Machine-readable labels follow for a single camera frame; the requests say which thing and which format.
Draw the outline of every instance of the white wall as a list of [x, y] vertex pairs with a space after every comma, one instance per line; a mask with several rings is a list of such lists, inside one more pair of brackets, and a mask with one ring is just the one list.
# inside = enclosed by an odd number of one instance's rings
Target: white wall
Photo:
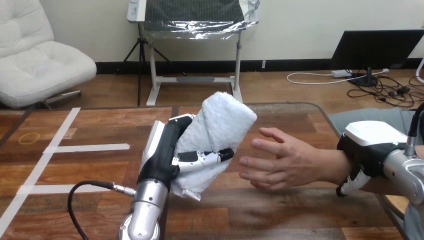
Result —
[[[122, 61], [136, 42], [128, 1], [40, 0], [56, 41], [96, 62]], [[344, 30], [421, 28], [424, 0], [261, 0], [259, 16], [243, 32], [242, 60], [329, 59]], [[155, 46], [172, 61], [218, 61], [234, 60], [235, 44], [235, 38], [159, 39]], [[410, 57], [424, 57], [424, 39]], [[137, 59], [138, 50], [129, 60]]]

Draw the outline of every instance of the robotic hand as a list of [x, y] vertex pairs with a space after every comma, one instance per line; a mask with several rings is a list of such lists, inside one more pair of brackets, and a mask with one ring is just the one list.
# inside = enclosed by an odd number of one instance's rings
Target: robotic hand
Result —
[[155, 121], [143, 152], [132, 213], [120, 226], [121, 240], [158, 240], [159, 218], [164, 209], [171, 181], [180, 172], [196, 171], [233, 158], [232, 149], [219, 152], [183, 152], [174, 157], [175, 146], [194, 118], [185, 114], [169, 119], [168, 124]]
[[385, 122], [359, 121], [346, 127], [337, 149], [353, 163], [348, 178], [336, 193], [339, 197], [362, 188], [371, 178], [389, 179], [418, 210], [424, 228], [424, 160], [415, 153], [420, 113], [416, 110], [408, 136]]

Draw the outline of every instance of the white chair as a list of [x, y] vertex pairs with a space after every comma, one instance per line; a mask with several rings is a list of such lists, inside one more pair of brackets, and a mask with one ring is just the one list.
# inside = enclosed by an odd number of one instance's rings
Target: white chair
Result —
[[53, 40], [39, 0], [0, 0], [0, 102], [22, 108], [81, 94], [47, 99], [94, 78], [97, 71], [87, 55]]

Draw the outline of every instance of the white cable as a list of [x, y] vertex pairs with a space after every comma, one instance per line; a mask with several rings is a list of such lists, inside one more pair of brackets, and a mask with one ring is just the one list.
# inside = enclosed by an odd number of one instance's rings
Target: white cable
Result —
[[418, 66], [418, 68], [417, 68], [417, 70], [416, 70], [415, 77], [416, 77], [416, 79], [417, 79], [420, 83], [423, 83], [423, 84], [424, 84], [424, 79], [422, 79], [422, 78], [420, 77], [420, 70], [423, 68], [423, 66], [424, 66], [424, 58], [422, 59], [421, 63], [419, 64], [419, 66]]
[[[372, 75], [384, 74], [384, 73], [387, 73], [388, 71], [389, 71], [388, 69], [383, 69], [383, 71], [373, 73]], [[363, 75], [363, 76], [359, 76], [359, 77], [352, 77], [352, 78], [349, 78], [349, 79], [343, 79], [343, 80], [338, 80], [338, 81], [330, 81], [330, 82], [297, 82], [297, 81], [292, 81], [292, 80], [289, 79], [290, 76], [297, 75], [297, 74], [316, 75], [316, 76], [332, 76], [332, 74], [316, 74], [316, 73], [309, 73], [309, 72], [295, 72], [295, 73], [289, 74], [287, 76], [287, 80], [290, 83], [294, 83], [294, 84], [318, 85], [318, 84], [336, 84], [336, 83], [346, 82], [346, 81], [349, 81], [349, 80], [360, 79], [360, 78], [367, 76], [367, 75]]]

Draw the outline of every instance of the white towel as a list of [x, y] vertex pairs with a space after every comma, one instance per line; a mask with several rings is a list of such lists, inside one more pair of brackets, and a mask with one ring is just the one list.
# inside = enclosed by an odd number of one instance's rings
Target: white towel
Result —
[[[218, 152], [231, 148], [234, 152], [256, 121], [256, 114], [232, 95], [217, 92], [207, 98], [200, 112], [179, 138], [174, 155], [185, 152]], [[180, 197], [200, 201], [203, 192], [230, 164], [231, 159], [218, 165], [180, 173], [171, 190]]]

